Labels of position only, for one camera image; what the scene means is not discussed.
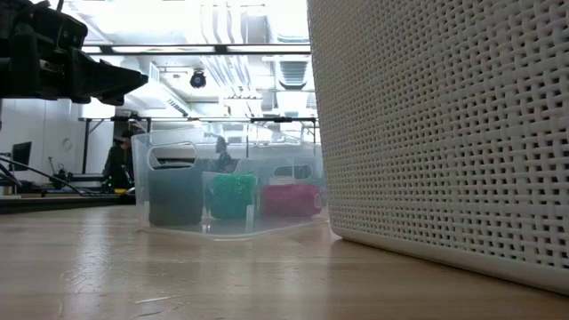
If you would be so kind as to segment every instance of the black equipment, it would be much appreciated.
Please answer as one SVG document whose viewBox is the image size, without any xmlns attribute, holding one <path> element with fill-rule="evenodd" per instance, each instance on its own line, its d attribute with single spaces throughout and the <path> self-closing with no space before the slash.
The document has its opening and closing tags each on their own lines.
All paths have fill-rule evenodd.
<svg viewBox="0 0 569 320">
<path fill-rule="evenodd" d="M 13 174 L 9 172 L 3 164 L 0 164 L 0 180 L 7 180 L 11 185 L 14 185 L 18 188 L 22 187 L 21 182 L 16 179 L 16 177 L 14 177 Z"/>
<path fill-rule="evenodd" d="M 120 185 L 117 185 L 116 179 L 115 179 L 116 177 L 114 177 L 112 175 L 108 175 L 108 176 L 104 177 L 104 180 L 102 182 L 102 185 L 100 188 L 102 193 L 114 194 L 116 188 L 127 188 L 127 189 L 134 188 L 134 180 L 132 179 L 131 174 L 128 172 L 126 165 L 121 165 L 121 171 L 116 172 L 116 174 L 123 175 L 122 177 L 118 178 L 118 180 L 123 181 L 123 183 Z"/>
<path fill-rule="evenodd" d="M 32 143 L 31 142 L 24 142 L 15 144 L 12 146 L 12 160 L 14 162 L 29 165 L 29 156 L 32 152 Z M 11 168 L 13 167 L 13 171 L 27 171 L 28 168 L 21 166 L 21 165 L 10 165 Z"/>
<path fill-rule="evenodd" d="M 50 156 L 47 158 L 50 161 L 50 165 L 52 166 L 53 176 L 50 178 L 50 182 L 55 189 L 62 189 L 65 185 L 62 183 L 63 181 L 69 182 L 71 180 L 72 174 L 71 172 L 67 172 L 65 170 L 65 166 L 63 164 L 58 164 L 59 170 L 56 172 L 55 168 L 53 167 L 53 157 Z"/>
<path fill-rule="evenodd" d="M 88 29 L 48 1 L 0 0 L 0 99 L 71 99 L 122 106 L 148 82 L 138 71 L 95 62 L 81 51 Z"/>
<path fill-rule="evenodd" d="M 189 84 L 196 89 L 205 87 L 207 82 L 205 81 L 204 71 L 194 71 L 194 75 L 189 79 Z"/>
</svg>

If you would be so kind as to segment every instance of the table surface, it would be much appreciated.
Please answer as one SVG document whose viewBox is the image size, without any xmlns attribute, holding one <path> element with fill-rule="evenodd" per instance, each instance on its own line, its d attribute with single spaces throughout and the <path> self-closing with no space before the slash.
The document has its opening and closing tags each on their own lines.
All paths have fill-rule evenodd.
<svg viewBox="0 0 569 320">
<path fill-rule="evenodd" d="M 134 207 L 0 216 L 3 319 L 569 319 L 569 298 L 343 241 L 137 230 Z"/>
</svg>

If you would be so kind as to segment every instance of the white woven basket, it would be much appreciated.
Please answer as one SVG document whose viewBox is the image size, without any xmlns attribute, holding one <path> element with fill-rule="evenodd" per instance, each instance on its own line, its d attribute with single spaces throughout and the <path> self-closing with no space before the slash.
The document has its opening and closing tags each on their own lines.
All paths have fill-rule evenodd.
<svg viewBox="0 0 569 320">
<path fill-rule="evenodd" d="M 569 293 L 569 2 L 309 11 L 333 231 Z"/>
</svg>

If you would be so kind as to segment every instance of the ceiling pipe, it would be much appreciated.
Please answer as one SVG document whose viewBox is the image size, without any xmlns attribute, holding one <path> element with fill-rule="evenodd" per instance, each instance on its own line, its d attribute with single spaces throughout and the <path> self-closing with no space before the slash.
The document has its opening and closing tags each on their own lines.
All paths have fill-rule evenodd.
<svg viewBox="0 0 569 320">
<path fill-rule="evenodd" d="M 204 5 L 203 10 L 202 35 L 204 36 L 207 44 L 217 44 L 218 41 L 215 38 L 215 33 L 213 31 L 213 4 L 209 3 L 208 5 Z M 224 57 L 213 56 L 209 57 L 209 59 L 212 63 L 212 67 L 221 74 L 223 83 L 230 87 L 235 95 L 239 94 L 239 89 L 234 86 L 236 80 L 229 71 L 228 63 L 225 61 Z"/>
<path fill-rule="evenodd" d="M 243 37 L 241 36 L 241 10 L 238 6 L 231 8 L 231 36 L 235 44 L 243 44 Z M 248 88 L 252 88 L 251 74 L 249 73 L 249 59 L 246 56 L 237 56 L 237 67 L 242 73 L 244 84 Z"/>
<path fill-rule="evenodd" d="M 275 2 L 271 6 L 270 14 L 268 15 L 269 30 L 271 34 L 271 41 L 273 43 L 281 44 L 300 44 L 309 43 L 308 27 L 306 30 L 301 28 L 302 24 L 290 25 L 286 23 L 287 12 L 302 12 L 305 8 L 306 1 L 304 0 L 291 0 L 286 3 Z M 309 68 L 309 60 L 276 60 L 276 75 L 280 85 L 288 89 L 302 90 L 307 85 L 307 71 Z"/>
<path fill-rule="evenodd" d="M 222 44 L 231 43 L 231 38 L 229 38 L 228 34 L 228 16 L 229 16 L 229 11 L 227 7 L 221 7 L 221 6 L 218 7 L 217 36 L 220 38 L 220 42 Z M 236 56 L 228 56 L 223 58 L 224 60 L 226 60 L 226 65 L 228 66 L 228 72 L 231 73 L 231 75 L 236 81 L 236 84 L 238 84 L 244 91 L 248 90 L 249 88 L 245 84 L 242 73 L 240 72 L 239 67 L 237 65 L 238 62 Z M 232 64 L 233 68 L 230 68 L 229 65 L 227 64 L 227 59 L 229 59 L 229 62 Z"/>
<path fill-rule="evenodd" d="M 189 10 L 190 12 L 194 12 L 193 17 L 189 17 L 189 21 L 194 21 L 190 23 L 188 29 L 184 32 L 184 36 L 186 40 L 190 44 L 205 44 L 207 41 L 204 38 L 204 31 L 203 31 L 203 23 L 202 23 L 202 14 L 201 11 L 203 7 L 194 7 L 193 10 Z M 225 77 L 220 72 L 218 68 L 215 67 L 215 62 L 211 59 L 211 57 L 201 57 L 200 61 L 204 64 L 204 67 L 209 71 L 209 74 L 212 76 L 215 83 L 221 88 L 224 89 L 227 87 L 227 83 L 225 81 Z"/>
</svg>

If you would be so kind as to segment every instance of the ventilation duct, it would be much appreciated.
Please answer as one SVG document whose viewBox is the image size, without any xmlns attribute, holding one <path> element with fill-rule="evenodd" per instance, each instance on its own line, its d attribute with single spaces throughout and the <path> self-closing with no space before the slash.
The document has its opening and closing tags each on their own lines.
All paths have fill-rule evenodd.
<svg viewBox="0 0 569 320">
<path fill-rule="evenodd" d="M 228 144 L 244 143 L 243 137 L 229 137 Z"/>
<path fill-rule="evenodd" d="M 136 58 L 127 58 L 121 62 L 121 67 L 148 75 L 148 84 L 126 96 L 129 101 L 126 107 L 141 113 L 145 110 L 172 109 L 182 116 L 189 116 L 189 105 L 160 82 L 160 70 L 154 64 L 141 67 Z"/>
<path fill-rule="evenodd" d="M 306 108 L 317 109 L 317 96 L 315 93 L 312 92 L 309 94 L 309 101 L 307 102 Z"/>
<path fill-rule="evenodd" d="M 306 11 L 306 1 L 274 2 L 268 16 L 273 42 L 278 44 L 309 44 L 308 23 L 291 23 L 292 16 L 295 17 L 295 21 L 308 21 Z M 286 90 L 300 90 L 307 84 L 308 68 L 309 60 L 286 60 L 281 57 L 276 61 L 277 81 Z"/>
<path fill-rule="evenodd" d="M 243 124 L 223 124 L 224 131 L 243 131 L 245 126 Z"/>
<path fill-rule="evenodd" d="M 238 6 L 233 8 L 205 4 L 201 9 L 201 30 L 203 40 L 207 44 L 242 44 L 241 11 Z M 249 98 L 256 95 L 252 89 L 251 75 L 248 71 L 248 61 L 244 56 L 215 56 L 204 57 L 206 66 L 218 75 L 220 84 L 230 88 L 230 96 Z"/>
<path fill-rule="evenodd" d="M 306 110 L 309 95 L 309 92 L 277 92 L 276 101 L 279 113 L 286 115 L 289 112 L 295 112 L 297 116 L 305 116 L 305 112 L 301 113 L 301 111 Z"/>
</svg>

